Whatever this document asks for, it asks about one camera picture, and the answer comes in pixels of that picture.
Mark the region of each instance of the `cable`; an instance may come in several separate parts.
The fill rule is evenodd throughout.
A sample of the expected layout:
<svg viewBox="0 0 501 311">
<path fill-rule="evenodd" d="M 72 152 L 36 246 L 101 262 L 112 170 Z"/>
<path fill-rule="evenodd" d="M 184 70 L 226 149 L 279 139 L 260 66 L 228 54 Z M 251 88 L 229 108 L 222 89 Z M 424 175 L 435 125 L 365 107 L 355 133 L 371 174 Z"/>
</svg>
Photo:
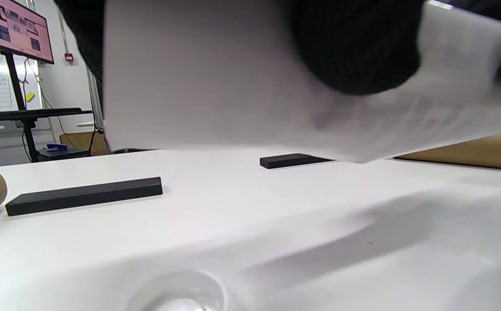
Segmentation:
<svg viewBox="0 0 501 311">
<path fill-rule="evenodd" d="M 24 147 L 24 153 L 26 154 L 26 157 L 28 157 L 29 161 L 32 161 L 32 158 L 28 154 L 28 151 L 26 150 L 26 142 L 24 141 L 24 135 L 26 135 L 26 132 L 24 128 L 22 128 L 22 146 Z"/>
<path fill-rule="evenodd" d="M 26 61 L 28 61 L 27 57 L 26 57 L 26 60 L 24 61 L 24 68 L 26 68 Z M 41 98 L 43 98 L 43 100 L 45 101 L 45 103 L 47 103 L 47 105 L 49 105 L 49 107 L 51 107 L 51 109 L 54 109 L 53 106 L 51 106 L 51 103 L 49 103 L 49 101 L 47 100 L 47 98 L 45 98 L 45 95 L 43 95 L 43 87 L 41 86 L 41 81 L 39 80 L 38 75 L 35 73 L 35 70 L 34 70 L 34 68 L 32 67 L 32 64 L 29 61 L 28 61 L 28 65 L 30 65 L 30 69 L 34 73 L 35 80 L 38 82 L 39 91 L 41 92 Z M 26 80 L 26 78 L 25 78 L 25 75 L 24 75 L 24 81 L 22 83 L 22 87 L 24 87 L 25 80 Z M 70 138 L 68 137 L 68 134 L 65 132 L 64 126 L 63 126 L 62 121 L 60 120 L 60 117 L 57 117 L 57 119 L 59 120 L 60 129 L 64 133 L 64 136 L 65 136 L 66 140 L 68 140 L 68 142 L 72 145 L 72 147 L 76 148 L 76 145 L 74 143 L 72 143 L 72 140 L 70 140 Z"/>
<path fill-rule="evenodd" d="M 95 138 L 96 133 L 97 133 L 97 127 L 94 127 L 94 130 L 91 133 L 91 141 L 89 142 L 89 155 L 91 155 L 91 149 L 93 148 L 93 138 Z"/>
</svg>

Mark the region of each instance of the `metal pole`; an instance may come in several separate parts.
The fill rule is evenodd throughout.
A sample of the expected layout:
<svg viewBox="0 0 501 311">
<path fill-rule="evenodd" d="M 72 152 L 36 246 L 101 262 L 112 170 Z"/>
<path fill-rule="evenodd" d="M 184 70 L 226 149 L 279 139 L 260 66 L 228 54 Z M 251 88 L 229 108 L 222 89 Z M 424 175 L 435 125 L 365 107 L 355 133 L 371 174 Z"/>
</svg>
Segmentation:
<svg viewBox="0 0 501 311">
<path fill-rule="evenodd" d="M 63 14 L 59 10 L 59 7 L 57 6 L 57 14 L 59 14 L 59 25 L 60 25 L 60 32 L 63 34 L 63 42 L 64 42 L 64 53 L 68 54 L 68 41 L 66 40 L 66 32 L 64 31 L 64 21 L 63 21 Z"/>
<path fill-rule="evenodd" d="M 89 96 L 91 99 L 91 107 L 93 107 L 93 116 L 95 116 L 95 128 L 98 132 L 104 132 L 103 111 L 101 110 L 101 99 L 97 89 L 97 80 L 95 76 L 86 67 L 87 82 L 89 84 Z"/>
</svg>

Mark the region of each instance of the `black rectangular block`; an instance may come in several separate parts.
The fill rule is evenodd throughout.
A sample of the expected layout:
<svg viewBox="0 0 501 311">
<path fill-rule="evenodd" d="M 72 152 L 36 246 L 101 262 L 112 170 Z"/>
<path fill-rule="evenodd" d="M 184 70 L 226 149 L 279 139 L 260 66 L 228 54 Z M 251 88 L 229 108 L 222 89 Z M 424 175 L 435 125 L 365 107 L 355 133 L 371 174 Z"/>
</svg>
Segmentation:
<svg viewBox="0 0 501 311">
<path fill-rule="evenodd" d="M 293 167 L 296 165 L 311 165 L 313 163 L 329 162 L 334 161 L 331 159 L 324 159 L 319 157 L 314 157 L 313 155 L 303 154 L 303 153 L 292 153 L 284 155 L 276 155 L 273 157 L 260 158 L 260 165 L 267 169 L 281 168 L 281 167 Z"/>
<path fill-rule="evenodd" d="M 160 177 L 21 194 L 5 205 L 8 216 L 162 194 Z"/>
</svg>

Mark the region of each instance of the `wooden surface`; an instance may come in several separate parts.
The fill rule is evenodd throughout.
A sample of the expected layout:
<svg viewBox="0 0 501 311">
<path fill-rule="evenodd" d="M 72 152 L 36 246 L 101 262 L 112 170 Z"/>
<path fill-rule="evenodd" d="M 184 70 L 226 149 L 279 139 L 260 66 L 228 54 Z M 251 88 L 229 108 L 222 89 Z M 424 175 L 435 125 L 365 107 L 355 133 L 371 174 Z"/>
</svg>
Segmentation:
<svg viewBox="0 0 501 311">
<path fill-rule="evenodd" d="M 396 158 L 501 168 L 501 134 Z"/>
<path fill-rule="evenodd" d="M 89 144 L 91 142 L 91 134 L 93 134 L 93 132 L 62 134 L 59 136 L 60 143 L 68 145 L 73 148 L 89 149 Z M 105 155 L 106 153 L 107 153 L 107 148 L 104 142 L 104 135 L 96 133 L 95 139 L 93 140 L 93 147 L 91 148 L 91 155 L 102 156 Z"/>
</svg>

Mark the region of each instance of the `white paper sheet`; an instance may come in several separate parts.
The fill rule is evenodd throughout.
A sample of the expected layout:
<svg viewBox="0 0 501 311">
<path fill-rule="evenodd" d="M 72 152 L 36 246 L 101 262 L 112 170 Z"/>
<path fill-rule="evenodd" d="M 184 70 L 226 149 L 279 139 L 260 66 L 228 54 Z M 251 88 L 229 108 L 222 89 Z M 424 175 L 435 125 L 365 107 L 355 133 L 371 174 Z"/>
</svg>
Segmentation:
<svg viewBox="0 0 501 311">
<path fill-rule="evenodd" d="M 113 149 L 286 147 L 367 162 L 501 132 L 501 23 L 425 4 L 422 67 L 346 96 L 304 67 L 274 0 L 109 0 Z"/>
</svg>

